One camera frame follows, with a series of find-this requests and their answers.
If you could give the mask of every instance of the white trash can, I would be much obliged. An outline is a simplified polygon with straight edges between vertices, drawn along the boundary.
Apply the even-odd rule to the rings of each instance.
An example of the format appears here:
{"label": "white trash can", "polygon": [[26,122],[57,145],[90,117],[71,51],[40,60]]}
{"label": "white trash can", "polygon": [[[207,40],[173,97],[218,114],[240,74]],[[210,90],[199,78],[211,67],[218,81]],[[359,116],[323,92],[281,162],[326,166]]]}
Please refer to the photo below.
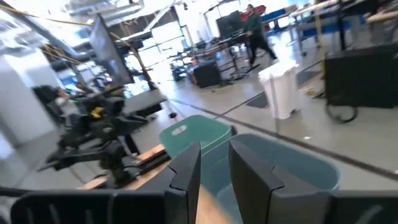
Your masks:
{"label": "white trash can", "polygon": [[298,110],[296,66],[295,60],[284,60],[259,72],[274,118],[287,119]]}

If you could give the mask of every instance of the table leg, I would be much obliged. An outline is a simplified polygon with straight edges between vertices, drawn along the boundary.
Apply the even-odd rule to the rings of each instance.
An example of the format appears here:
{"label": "table leg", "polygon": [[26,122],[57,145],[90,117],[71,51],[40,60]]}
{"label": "table leg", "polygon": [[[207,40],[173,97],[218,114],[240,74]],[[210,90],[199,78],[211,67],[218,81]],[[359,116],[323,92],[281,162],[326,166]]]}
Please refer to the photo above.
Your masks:
{"label": "table leg", "polygon": [[124,142],[126,143],[127,148],[130,150],[131,153],[137,153],[137,155],[140,154],[138,147],[134,140],[132,139],[130,134],[127,134],[124,136]]}
{"label": "table leg", "polygon": [[303,38],[301,35],[301,31],[299,29],[299,22],[297,21],[297,17],[294,17],[296,32],[297,32],[297,40],[298,40],[298,47],[300,48],[301,55],[305,56],[306,53],[303,51]]}

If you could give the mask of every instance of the cart wheel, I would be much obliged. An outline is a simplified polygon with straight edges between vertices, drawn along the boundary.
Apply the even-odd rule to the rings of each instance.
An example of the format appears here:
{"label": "cart wheel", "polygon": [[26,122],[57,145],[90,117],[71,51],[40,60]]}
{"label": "cart wheel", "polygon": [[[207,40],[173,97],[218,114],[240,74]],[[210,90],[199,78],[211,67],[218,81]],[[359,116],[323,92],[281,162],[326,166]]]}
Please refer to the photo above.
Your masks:
{"label": "cart wheel", "polygon": [[175,118],[177,116],[177,113],[173,112],[169,114],[169,118]]}
{"label": "cart wheel", "polygon": [[358,108],[355,107],[355,106],[351,106],[351,108],[353,110],[353,115],[350,118],[348,118],[348,119],[343,119],[340,114],[333,114],[331,112],[331,106],[333,106],[333,105],[331,105],[329,103],[326,103],[326,105],[325,105],[326,114],[331,119],[333,119],[334,121],[337,121],[337,122],[339,122],[341,124],[349,123],[349,122],[355,120],[355,118],[358,116]]}
{"label": "cart wheel", "polygon": [[3,216],[0,216],[0,224],[8,224],[7,220]]}

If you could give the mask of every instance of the teal plastic bin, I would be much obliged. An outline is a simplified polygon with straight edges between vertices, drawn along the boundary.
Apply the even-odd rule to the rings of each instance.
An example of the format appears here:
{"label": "teal plastic bin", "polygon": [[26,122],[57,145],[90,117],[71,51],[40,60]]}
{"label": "teal plastic bin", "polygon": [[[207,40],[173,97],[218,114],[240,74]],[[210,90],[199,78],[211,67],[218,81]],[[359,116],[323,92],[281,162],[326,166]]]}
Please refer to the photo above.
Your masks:
{"label": "teal plastic bin", "polygon": [[[231,139],[241,142],[257,153],[260,158],[289,171],[320,190],[338,188],[340,178],[338,169],[317,156],[254,134],[239,134]],[[228,153],[229,141],[225,141],[202,154],[201,184],[236,223],[242,223],[229,175]]]}
{"label": "teal plastic bin", "polygon": [[200,141],[201,153],[232,137],[231,126],[202,115],[193,115],[171,125],[159,135],[167,154],[174,158],[193,142]]}

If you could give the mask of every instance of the desk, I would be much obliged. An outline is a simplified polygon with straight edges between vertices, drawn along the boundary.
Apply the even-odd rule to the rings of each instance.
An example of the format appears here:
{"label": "desk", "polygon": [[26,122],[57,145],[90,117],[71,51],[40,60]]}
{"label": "desk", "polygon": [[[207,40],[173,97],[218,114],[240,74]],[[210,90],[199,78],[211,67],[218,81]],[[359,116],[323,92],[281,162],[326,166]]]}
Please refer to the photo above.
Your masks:
{"label": "desk", "polygon": [[338,0],[328,0],[328,1],[318,3],[318,4],[312,4],[310,6],[307,6],[302,9],[297,10],[297,12],[292,13],[292,16],[297,17],[297,16],[301,16],[302,14],[305,14],[306,12],[319,11],[325,7],[332,6],[334,4],[338,4]]}
{"label": "desk", "polygon": [[[296,28],[296,33],[297,33],[297,40],[298,40],[298,46],[300,49],[300,52],[302,54],[302,56],[306,56],[306,52],[303,51],[303,41],[306,38],[311,37],[314,34],[304,34],[304,31],[308,31],[308,30],[315,30],[315,37],[319,36],[320,34],[318,34],[317,31],[317,23],[316,23],[316,17],[320,16],[320,23],[321,23],[321,28],[323,29],[323,31],[321,32],[321,34],[326,34],[326,33],[334,33],[334,32],[339,32],[339,30],[334,30],[334,26],[338,24],[336,23],[338,20],[338,16],[337,16],[337,11],[338,7],[331,7],[328,9],[324,9],[322,11],[314,11],[314,14],[307,16],[307,17],[303,17],[303,14],[294,14],[293,18],[294,18],[294,27]],[[327,17],[321,18],[321,16],[324,16],[325,14],[335,14],[335,15],[329,15]],[[351,35],[353,38],[353,43],[355,44],[358,39],[359,39],[359,27],[361,25],[361,20],[359,16],[346,16],[345,18],[342,19],[343,22],[349,22],[350,25],[350,29],[351,29]]]}
{"label": "desk", "polygon": [[[140,159],[148,159],[157,152],[163,151],[163,145],[158,145],[153,147],[149,151],[142,153],[138,156]],[[158,166],[157,168],[151,170],[150,172],[140,176],[137,180],[131,182],[124,189],[126,190],[136,190],[148,180],[151,180],[154,176],[156,176],[160,171],[162,171],[169,162],[165,162],[164,164]],[[106,178],[100,177],[90,181],[89,183],[81,186],[79,189],[89,190],[93,189],[96,186],[101,185],[106,181]],[[231,217],[228,214],[225,214],[224,211],[217,205],[214,198],[207,192],[204,187],[200,187],[199,190],[199,199],[198,199],[198,211],[197,211],[197,224],[230,224],[233,223]]]}
{"label": "desk", "polygon": [[377,14],[373,16],[369,16],[366,18],[367,23],[373,23],[373,22],[384,22],[389,19],[396,18],[398,16],[398,11],[391,11],[391,12],[378,12]]}
{"label": "desk", "polygon": [[[282,15],[280,15],[280,16],[277,16],[277,17],[275,17],[275,18],[272,18],[272,19],[268,19],[268,20],[266,20],[266,21],[263,21],[262,22],[262,25],[264,26],[265,24],[269,24],[270,22],[273,22],[273,23],[278,23],[278,20],[279,19],[282,19],[282,18],[285,18],[285,17],[289,17],[291,15],[291,12],[287,12],[287,13],[285,13],[285,14],[282,14]],[[293,37],[293,32],[292,32],[292,28],[293,28],[293,26],[292,25],[290,25],[290,22],[289,22],[289,24],[287,25],[287,29],[288,29],[288,31],[289,31],[289,35],[290,35],[290,39],[291,39],[291,41],[293,41],[293,39],[294,39],[294,37]]]}
{"label": "desk", "polygon": [[133,114],[137,111],[142,111],[151,106],[158,105],[166,100],[166,97],[162,95],[160,90],[144,91],[138,95],[125,99],[123,112],[125,114]]}
{"label": "desk", "polygon": [[[216,64],[220,70],[220,73],[226,72],[232,68],[234,69],[234,71],[229,74],[230,78],[224,79],[223,80],[224,83],[222,82],[222,85],[225,85],[225,84],[230,85],[231,80],[240,80],[243,77],[247,76],[248,73],[253,69],[253,68],[250,68],[250,69],[248,68],[247,70],[245,69],[245,71],[242,71],[242,69],[246,68],[246,67],[241,67],[241,68],[238,67],[237,61],[240,60],[241,58],[238,58],[238,56],[236,56],[233,53],[233,51],[230,49],[230,47],[232,47],[232,46],[241,45],[241,44],[245,44],[247,46],[248,45],[247,41],[248,41],[248,38],[246,37],[246,34],[241,33],[235,37],[230,37],[230,38],[221,40],[221,41],[217,42],[216,44],[211,45],[207,49],[202,50],[201,52],[195,52],[194,54],[195,54],[196,58],[208,57],[210,55],[212,55],[212,57],[215,58],[216,57],[215,55],[217,52],[228,49],[228,53],[229,53],[229,56],[231,57],[231,60],[222,65],[219,65],[216,61]],[[250,58],[248,49],[246,49],[246,53],[248,54],[248,58]]]}

